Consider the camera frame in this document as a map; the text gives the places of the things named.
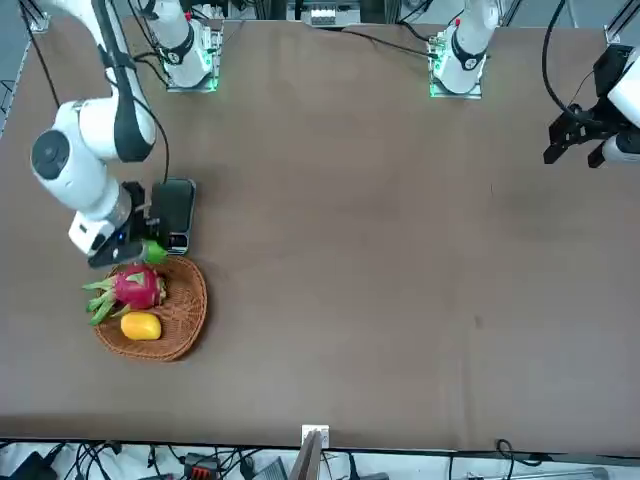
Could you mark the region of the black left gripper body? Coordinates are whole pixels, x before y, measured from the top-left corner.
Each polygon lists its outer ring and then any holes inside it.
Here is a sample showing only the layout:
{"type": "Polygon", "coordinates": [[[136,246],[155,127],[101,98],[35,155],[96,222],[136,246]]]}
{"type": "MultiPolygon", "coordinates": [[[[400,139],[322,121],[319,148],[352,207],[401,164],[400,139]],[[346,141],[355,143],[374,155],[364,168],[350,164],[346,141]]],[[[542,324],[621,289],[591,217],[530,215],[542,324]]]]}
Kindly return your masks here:
{"type": "Polygon", "coordinates": [[[569,109],[577,117],[573,134],[577,142],[606,140],[625,130],[625,117],[607,98],[599,98],[588,110],[577,103],[571,103],[569,109]]]}

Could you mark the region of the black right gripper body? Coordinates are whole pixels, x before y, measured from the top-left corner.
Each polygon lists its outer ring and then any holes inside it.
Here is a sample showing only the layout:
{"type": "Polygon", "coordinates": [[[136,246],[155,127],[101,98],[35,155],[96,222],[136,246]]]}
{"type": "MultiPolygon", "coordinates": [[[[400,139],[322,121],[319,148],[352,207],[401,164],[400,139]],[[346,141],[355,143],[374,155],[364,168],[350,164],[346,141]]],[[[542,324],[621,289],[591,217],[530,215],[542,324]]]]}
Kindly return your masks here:
{"type": "Polygon", "coordinates": [[[151,227],[146,217],[145,189],[137,181],[119,185],[117,201],[112,211],[112,244],[124,246],[136,241],[151,240],[151,227]]]}

